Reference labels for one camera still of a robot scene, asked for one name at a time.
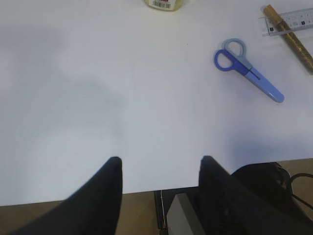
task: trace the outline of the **scissor handle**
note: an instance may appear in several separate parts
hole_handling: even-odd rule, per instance
[[[230,48],[229,44],[231,43],[237,43],[240,45],[241,50],[239,55],[234,53]],[[222,48],[227,50],[230,54],[232,54],[237,60],[240,61],[244,66],[246,66],[249,70],[252,68],[252,64],[246,59],[246,45],[243,41],[241,41],[238,38],[231,38],[223,42]]]
[[[219,61],[218,61],[218,58],[219,58],[219,55],[220,54],[223,54],[224,56],[227,57],[227,59],[229,59],[231,61],[231,65],[227,68],[224,68],[222,67],[220,64],[219,64]],[[240,73],[242,76],[245,76],[249,70],[243,65],[241,64],[237,58],[235,58],[232,54],[230,54],[227,50],[225,49],[222,49],[222,50],[218,50],[214,56],[214,63],[215,63],[215,66],[221,70],[221,71],[224,71],[224,72],[227,72],[227,71],[230,71],[230,70],[236,70],[238,73]]]

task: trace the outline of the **glue bottle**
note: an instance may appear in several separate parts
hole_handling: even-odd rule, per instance
[[[176,11],[178,10],[183,0],[144,0],[145,3],[157,10],[161,11]]]

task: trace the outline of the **desk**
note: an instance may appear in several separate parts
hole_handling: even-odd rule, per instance
[[[200,159],[230,173],[313,155],[313,77],[258,28],[265,2],[11,0],[0,7],[0,205],[62,200],[111,156],[124,193],[197,185]],[[312,1],[273,0],[278,12]],[[312,30],[297,33],[313,52]],[[277,104],[214,52],[241,38]]]

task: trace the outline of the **barcode label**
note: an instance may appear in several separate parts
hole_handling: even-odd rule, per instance
[[[171,4],[166,2],[153,1],[152,5],[160,8],[171,9]]]
[[[162,10],[173,10],[176,0],[149,0],[149,5]]]

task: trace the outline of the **barcode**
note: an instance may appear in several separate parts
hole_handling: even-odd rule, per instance
[[[171,8],[171,4],[170,3],[165,3],[165,2],[160,2],[160,1],[153,1],[152,5],[160,7],[160,8],[165,8],[165,9],[170,9]]]

